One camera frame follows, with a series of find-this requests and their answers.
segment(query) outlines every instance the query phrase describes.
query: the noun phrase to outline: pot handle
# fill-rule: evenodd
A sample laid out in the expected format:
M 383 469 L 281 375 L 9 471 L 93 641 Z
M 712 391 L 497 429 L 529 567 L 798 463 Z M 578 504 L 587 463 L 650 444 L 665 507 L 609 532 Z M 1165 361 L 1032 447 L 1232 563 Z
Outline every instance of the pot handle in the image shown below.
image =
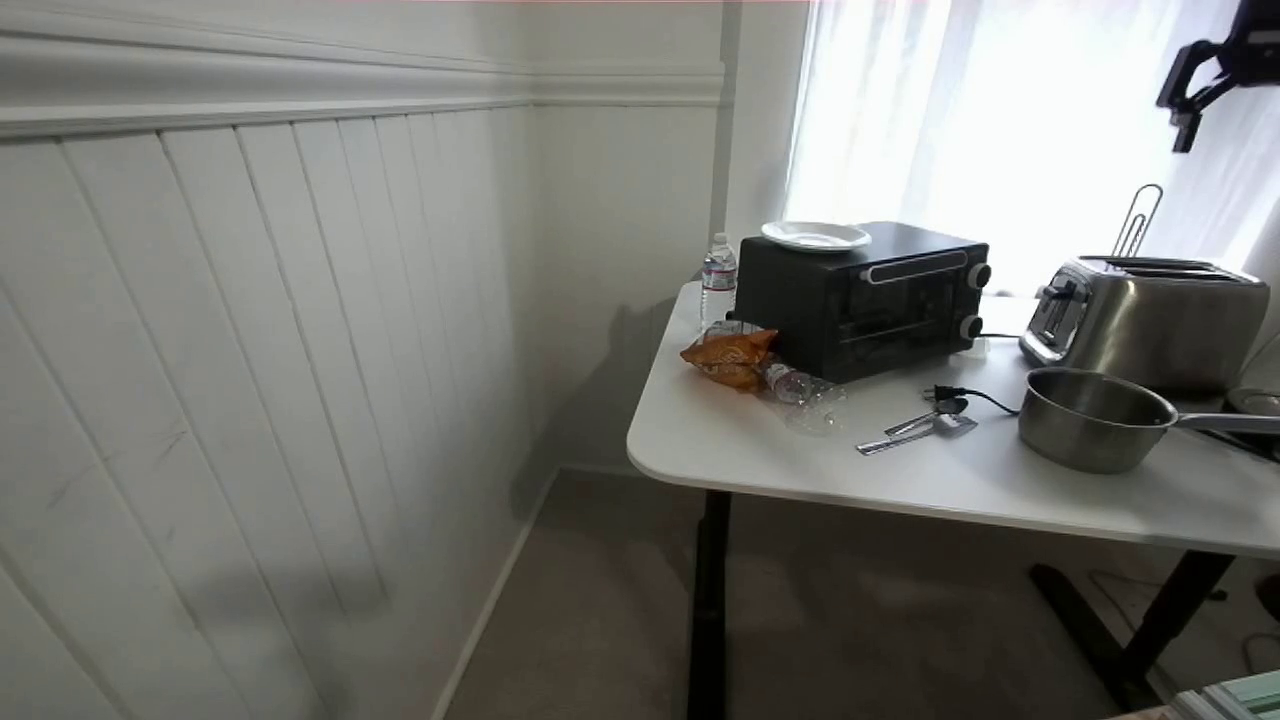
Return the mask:
M 1254 414 L 1254 412 L 1181 412 L 1181 414 L 1178 414 L 1178 429 L 1280 434 L 1280 414 Z

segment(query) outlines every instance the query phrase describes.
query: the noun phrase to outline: black appliance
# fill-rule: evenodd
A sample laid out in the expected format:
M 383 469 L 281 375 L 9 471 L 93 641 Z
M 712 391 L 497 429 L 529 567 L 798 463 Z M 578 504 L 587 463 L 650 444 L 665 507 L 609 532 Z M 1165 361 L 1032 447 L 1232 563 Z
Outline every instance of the black appliance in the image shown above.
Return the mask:
M 776 326 L 785 364 L 857 381 L 973 346 L 990 242 L 912 222 L 864 222 L 872 242 L 799 251 L 749 235 L 739 242 L 738 316 Z

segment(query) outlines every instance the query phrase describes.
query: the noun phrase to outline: toaster oven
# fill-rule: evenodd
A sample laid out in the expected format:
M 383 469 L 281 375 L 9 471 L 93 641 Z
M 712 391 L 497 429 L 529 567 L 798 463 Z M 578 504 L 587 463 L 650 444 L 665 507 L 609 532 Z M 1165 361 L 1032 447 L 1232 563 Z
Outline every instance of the toaster oven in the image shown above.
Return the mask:
M 803 251 L 764 235 L 739 242 L 738 316 L 776 326 L 785 364 L 857 381 L 973 346 L 990 242 L 912 222 L 864 222 L 872 242 Z
M 1269 283 L 1206 260 L 1084 255 L 1046 289 L 1019 341 L 1032 364 L 1093 368 L 1174 395 L 1238 383 Z

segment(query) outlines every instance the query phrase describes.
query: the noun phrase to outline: floor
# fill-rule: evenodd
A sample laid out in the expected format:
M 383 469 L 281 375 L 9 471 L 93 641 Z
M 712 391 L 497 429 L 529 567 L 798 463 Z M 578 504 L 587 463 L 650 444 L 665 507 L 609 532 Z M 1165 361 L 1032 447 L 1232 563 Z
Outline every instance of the floor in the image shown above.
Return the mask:
M 695 510 L 695 493 L 642 475 L 562 475 L 448 720 L 680 720 Z M 738 498 L 733 720 L 1112 716 L 1025 581 L 1035 558 L 1124 632 L 1178 553 Z M 1265 572 L 1229 572 L 1158 686 L 1280 669 L 1280 629 L 1254 595 Z

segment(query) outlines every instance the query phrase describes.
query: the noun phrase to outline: stainless steel toaster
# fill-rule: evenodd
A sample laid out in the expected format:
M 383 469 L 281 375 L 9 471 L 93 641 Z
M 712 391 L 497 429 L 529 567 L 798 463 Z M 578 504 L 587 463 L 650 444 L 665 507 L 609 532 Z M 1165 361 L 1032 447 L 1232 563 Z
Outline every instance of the stainless steel toaster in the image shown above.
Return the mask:
M 1174 395 L 1223 395 L 1269 312 L 1269 283 L 1206 260 L 1084 255 L 1046 289 L 1032 364 L 1112 373 Z

